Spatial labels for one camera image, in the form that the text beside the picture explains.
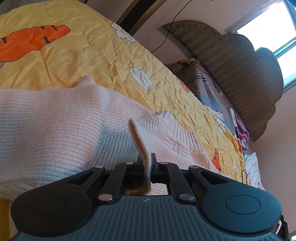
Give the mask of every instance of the window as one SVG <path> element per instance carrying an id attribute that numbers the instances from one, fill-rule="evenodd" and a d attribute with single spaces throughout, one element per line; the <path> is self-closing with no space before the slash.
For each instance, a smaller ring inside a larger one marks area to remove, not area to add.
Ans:
<path id="1" fill-rule="evenodd" d="M 246 36 L 255 50 L 270 49 L 279 62 L 284 88 L 296 83 L 296 8 L 287 0 L 269 1 L 225 31 Z"/>
<path id="2" fill-rule="evenodd" d="M 296 241 L 296 231 L 289 233 L 289 239 L 291 241 Z"/>

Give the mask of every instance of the white flower print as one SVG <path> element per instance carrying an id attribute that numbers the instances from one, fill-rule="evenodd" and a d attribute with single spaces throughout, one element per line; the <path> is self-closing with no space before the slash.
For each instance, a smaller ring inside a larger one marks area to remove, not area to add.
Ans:
<path id="1" fill-rule="evenodd" d="M 124 29 L 122 29 L 122 27 L 120 27 L 119 25 L 117 25 L 116 23 L 112 23 L 111 27 L 116 29 L 115 33 L 122 39 L 127 39 L 129 42 L 134 43 L 135 39 L 127 32 L 124 31 Z"/>
<path id="2" fill-rule="evenodd" d="M 216 118 L 216 125 L 219 127 L 219 131 L 222 134 L 226 134 L 226 125 L 219 118 Z"/>
<path id="3" fill-rule="evenodd" d="M 130 68 L 130 72 L 133 78 L 146 90 L 152 90 L 152 81 L 146 73 L 139 68 Z"/>

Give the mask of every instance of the logo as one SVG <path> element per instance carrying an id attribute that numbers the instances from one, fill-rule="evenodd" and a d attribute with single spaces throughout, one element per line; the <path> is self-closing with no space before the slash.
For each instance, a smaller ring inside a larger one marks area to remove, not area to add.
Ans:
<path id="1" fill-rule="evenodd" d="M 151 199 L 150 198 L 145 198 L 145 199 L 143 199 L 143 201 L 147 203 L 147 202 L 150 202 Z"/>

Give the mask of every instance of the white remote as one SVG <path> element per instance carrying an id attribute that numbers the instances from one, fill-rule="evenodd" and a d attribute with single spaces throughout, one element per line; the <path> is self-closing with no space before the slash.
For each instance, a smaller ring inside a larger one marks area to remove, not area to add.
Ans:
<path id="1" fill-rule="evenodd" d="M 233 109 L 229 108 L 228 114 L 229 114 L 230 123 L 231 123 L 232 127 L 233 128 L 237 127 L 237 121 L 235 120 Z"/>

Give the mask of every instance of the purple cloth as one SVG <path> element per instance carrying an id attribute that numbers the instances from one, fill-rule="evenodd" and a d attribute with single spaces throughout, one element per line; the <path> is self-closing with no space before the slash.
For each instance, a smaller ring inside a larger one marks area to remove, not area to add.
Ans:
<path id="1" fill-rule="evenodd" d="M 235 118 L 235 120 L 237 121 L 237 127 L 235 128 L 235 132 L 237 133 L 237 137 L 240 139 L 245 139 L 246 143 L 248 144 L 249 132 L 248 132 L 246 126 L 239 118 Z"/>

